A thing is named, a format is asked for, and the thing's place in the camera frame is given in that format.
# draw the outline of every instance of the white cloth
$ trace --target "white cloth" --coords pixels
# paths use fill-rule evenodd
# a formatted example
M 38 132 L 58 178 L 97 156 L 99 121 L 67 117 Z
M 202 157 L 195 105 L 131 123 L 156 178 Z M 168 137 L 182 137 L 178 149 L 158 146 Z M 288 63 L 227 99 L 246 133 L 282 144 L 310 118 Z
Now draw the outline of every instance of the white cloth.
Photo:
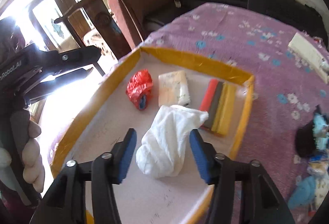
M 161 106 L 136 152 L 139 169 L 156 179 L 177 176 L 183 167 L 191 130 L 199 128 L 207 119 L 207 112 L 179 105 Z

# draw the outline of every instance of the patterned fabric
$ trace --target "patterned fabric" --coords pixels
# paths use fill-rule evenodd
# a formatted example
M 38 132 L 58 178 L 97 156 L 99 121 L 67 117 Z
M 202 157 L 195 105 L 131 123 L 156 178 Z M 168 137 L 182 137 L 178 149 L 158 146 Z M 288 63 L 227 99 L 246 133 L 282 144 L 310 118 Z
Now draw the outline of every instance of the patterned fabric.
M 142 43 L 202 54 L 255 75 L 255 100 L 237 160 L 260 160 L 285 199 L 307 167 L 305 160 L 294 163 L 297 128 L 312 119 L 316 105 L 329 112 L 329 87 L 288 50 L 296 32 L 252 11 L 206 3 Z M 305 37 L 329 59 L 321 44 Z

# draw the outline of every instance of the red object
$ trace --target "red object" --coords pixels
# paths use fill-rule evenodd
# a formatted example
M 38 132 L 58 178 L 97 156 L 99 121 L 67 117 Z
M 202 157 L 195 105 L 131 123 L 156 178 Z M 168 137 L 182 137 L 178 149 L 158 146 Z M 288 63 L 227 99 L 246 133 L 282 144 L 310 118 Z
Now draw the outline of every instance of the red object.
M 219 81 L 217 79 L 211 79 L 209 81 L 208 88 L 199 107 L 199 111 L 203 111 L 203 112 L 209 111 L 218 82 Z
M 151 96 L 152 87 L 153 82 L 148 70 L 140 70 L 129 80 L 126 94 L 138 110 L 144 110 Z

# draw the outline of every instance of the brown couch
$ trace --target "brown couch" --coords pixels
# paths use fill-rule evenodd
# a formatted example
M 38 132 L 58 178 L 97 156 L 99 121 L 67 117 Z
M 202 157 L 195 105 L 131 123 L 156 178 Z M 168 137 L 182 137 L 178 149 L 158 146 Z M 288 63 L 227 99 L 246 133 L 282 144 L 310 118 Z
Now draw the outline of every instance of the brown couch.
M 162 25 L 157 23 L 157 19 L 152 19 L 152 14 L 158 14 L 158 11 L 167 16 L 166 11 L 175 13 L 174 0 L 126 0 L 132 7 L 138 23 L 143 29 L 144 38 L 147 37 L 152 31 L 159 29 Z M 134 49 L 140 42 L 141 38 L 137 29 L 131 20 L 127 10 L 122 4 L 121 0 L 107 0 L 107 3 L 114 13 L 118 26 L 128 41 L 130 47 Z

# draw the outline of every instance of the crumpled red plastic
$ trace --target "crumpled red plastic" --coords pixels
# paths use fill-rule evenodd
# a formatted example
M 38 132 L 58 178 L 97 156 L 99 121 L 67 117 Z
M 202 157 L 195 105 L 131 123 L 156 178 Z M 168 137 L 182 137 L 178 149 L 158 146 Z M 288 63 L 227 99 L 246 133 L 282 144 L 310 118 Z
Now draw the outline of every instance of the crumpled red plastic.
M 138 110 L 144 110 L 147 107 L 148 100 L 151 97 L 152 87 L 153 81 L 148 70 L 140 70 L 136 72 L 129 80 L 126 94 L 129 97 L 129 100 L 135 105 Z M 146 98 L 145 104 L 141 106 L 141 99 L 144 95 L 144 98 Z

